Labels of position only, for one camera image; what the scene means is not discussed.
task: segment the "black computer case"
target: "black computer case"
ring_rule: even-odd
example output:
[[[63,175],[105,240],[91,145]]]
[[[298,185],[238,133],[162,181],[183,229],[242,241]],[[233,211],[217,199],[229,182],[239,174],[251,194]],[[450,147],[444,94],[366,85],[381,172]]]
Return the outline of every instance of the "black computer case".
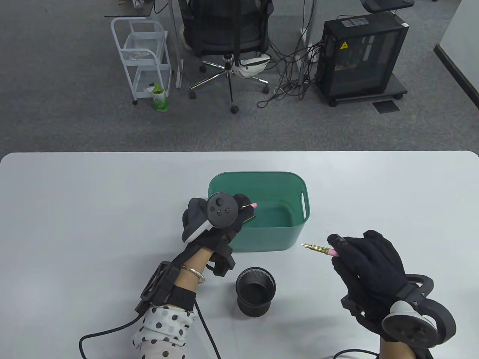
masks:
[[[382,93],[408,28],[389,11],[326,21],[315,76],[326,99]]]

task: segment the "cable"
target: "cable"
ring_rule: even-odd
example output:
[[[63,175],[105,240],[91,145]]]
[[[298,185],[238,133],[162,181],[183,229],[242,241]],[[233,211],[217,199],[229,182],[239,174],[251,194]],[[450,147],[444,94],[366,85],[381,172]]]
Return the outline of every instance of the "cable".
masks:
[[[118,328],[115,328],[115,329],[110,329],[110,330],[105,330],[103,332],[98,332],[98,333],[93,333],[93,334],[87,334],[83,337],[80,338],[80,341],[78,342],[78,346],[80,348],[80,355],[83,359],[87,359],[87,357],[85,356],[85,352],[83,351],[83,341],[85,339],[88,339],[88,338],[94,338],[94,337],[100,337],[100,336],[104,336],[104,335],[107,335],[107,334],[111,334],[111,333],[114,333],[114,332],[118,332],[120,330],[123,330],[125,328],[128,328],[129,326],[135,324],[138,320],[140,320],[142,316],[139,315],[138,317],[136,317],[135,319],[133,319],[131,322],[129,323],[126,323],[125,325],[122,325],[122,326],[119,326]]]
[[[270,60],[272,66],[266,68],[266,70],[271,70],[273,68],[278,69],[278,74],[279,74],[279,80],[278,80],[278,86],[274,90],[274,94],[268,98],[267,100],[259,101],[256,105],[259,108],[265,108],[272,100],[277,100],[280,101],[287,96],[297,96],[299,100],[302,100],[304,98],[304,95],[306,93],[306,90],[309,87],[310,84],[310,77],[311,77],[311,71],[312,71],[312,66],[315,63],[312,61],[314,59],[314,56],[318,55],[321,51],[323,51],[323,41],[319,41],[316,44],[313,44],[312,46],[306,46],[305,48],[300,49],[300,44],[303,38],[303,35],[306,33],[306,31],[309,28],[309,25],[311,24],[311,16],[309,17],[308,23],[306,26],[304,26],[305,23],[305,7],[306,7],[306,1],[303,1],[303,17],[302,17],[302,26],[301,28],[303,29],[301,32],[301,36],[299,37],[295,49],[292,53],[286,55],[282,53],[277,46],[270,41],[270,48],[274,52],[274,54],[277,56],[277,58],[274,58],[274,56],[268,54],[272,60]],[[301,52],[306,51],[304,55],[301,57],[298,56]],[[304,76],[303,76],[303,83],[299,85],[299,79],[293,79],[293,69],[294,69],[294,64],[297,63],[298,61],[307,61],[308,64],[304,68]],[[280,64],[284,64],[283,70],[280,70]]]
[[[153,1],[153,11],[155,12],[155,14],[159,14],[160,12],[162,12],[163,10],[165,10],[165,8],[168,6],[168,3],[165,4],[165,6],[163,6],[160,11],[156,12],[156,1]]]
[[[334,354],[332,359],[337,359],[340,355],[343,355],[343,354],[346,354],[346,353],[354,353],[354,352],[371,354],[371,355],[374,355],[376,357],[379,355],[378,353],[375,353],[375,352],[369,351],[369,350],[364,350],[364,349],[346,349],[346,350],[341,350],[341,351],[337,352],[336,354]]]
[[[198,316],[200,317],[201,324],[203,324],[203,327],[205,328],[206,334],[208,335],[208,338],[211,342],[211,345],[213,346],[213,349],[215,350],[216,357],[218,359],[221,359],[218,348],[216,347],[215,341],[213,340],[213,337],[211,336],[211,333],[210,333],[208,327],[206,326],[205,319],[203,318],[203,315],[201,314],[200,307],[198,306],[197,301],[194,302],[194,306],[196,307],[196,310],[198,311]]]

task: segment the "hand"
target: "hand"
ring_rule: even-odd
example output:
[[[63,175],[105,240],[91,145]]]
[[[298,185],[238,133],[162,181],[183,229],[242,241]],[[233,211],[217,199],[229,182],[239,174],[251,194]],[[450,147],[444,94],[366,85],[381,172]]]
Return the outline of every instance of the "hand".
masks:
[[[226,228],[211,228],[209,231],[204,231],[194,241],[187,245],[187,249],[193,246],[202,246],[213,251],[210,261],[215,263],[215,267],[207,266],[217,276],[224,277],[229,269],[233,269],[235,262],[231,257],[232,249],[229,243],[236,237],[236,234],[243,227],[243,223],[254,216],[254,208],[245,206],[251,204],[248,197],[243,194],[236,194],[233,196],[238,205],[238,215],[230,226]],[[186,228],[190,220],[196,218],[206,218],[206,201],[204,199],[191,199],[188,209],[183,214],[183,228]]]
[[[242,229],[243,223],[249,218],[253,217],[254,208],[251,206],[246,206],[242,208],[246,204],[251,204],[250,199],[243,194],[235,194],[233,198],[235,199],[239,208],[238,216],[236,217],[236,220],[233,222],[233,224],[226,228],[213,227],[209,231],[204,231],[198,236],[197,239],[193,241],[193,243],[198,239],[207,242],[219,242],[220,240],[223,240],[226,243],[230,243],[234,239],[234,237],[236,237],[236,234],[238,234],[239,231]],[[190,219],[193,219],[198,216],[206,218],[205,211],[206,200],[202,198],[191,199],[190,204],[188,205],[188,209],[183,213],[183,228],[187,227],[188,223],[190,222]]]
[[[369,230],[364,238],[330,235],[328,243],[339,254],[332,259],[334,270],[346,284],[351,299],[364,311],[365,320],[358,318],[359,324],[385,341],[396,341],[386,334],[381,323],[408,280],[391,242]]]

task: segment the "gray carpet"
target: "gray carpet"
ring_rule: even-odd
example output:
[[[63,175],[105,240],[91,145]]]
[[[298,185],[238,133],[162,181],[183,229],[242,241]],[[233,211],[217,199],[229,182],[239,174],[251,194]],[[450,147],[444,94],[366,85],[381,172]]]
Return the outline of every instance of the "gray carpet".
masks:
[[[261,85],[234,79],[240,112],[229,113],[226,79],[197,91],[204,75],[185,54],[181,90],[170,111],[131,94],[103,15],[117,0],[22,0],[0,14],[0,157],[16,151],[218,151],[218,150],[472,150],[479,153],[479,112],[432,49],[459,1],[417,0],[398,14],[411,26],[395,68],[409,94],[400,111],[380,115],[370,102],[329,108],[316,89],[305,99],[273,101],[266,109]],[[313,40],[322,22],[365,11],[358,0],[319,0]],[[299,36],[302,2],[275,0],[270,34],[284,52]],[[162,14],[168,29],[167,11]],[[170,43],[170,58],[174,61]],[[272,82],[275,70],[262,73]]]

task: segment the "fountain pen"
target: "fountain pen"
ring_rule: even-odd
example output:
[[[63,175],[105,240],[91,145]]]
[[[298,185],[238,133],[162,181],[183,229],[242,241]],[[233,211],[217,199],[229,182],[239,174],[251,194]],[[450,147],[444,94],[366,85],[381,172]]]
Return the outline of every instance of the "fountain pen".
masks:
[[[320,253],[326,254],[326,255],[331,256],[331,257],[339,257],[338,252],[336,252],[332,248],[320,247],[320,246],[315,246],[314,244],[306,244],[306,243],[301,243],[301,245],[304,248],[314,250],[315,252],[320,252]]]

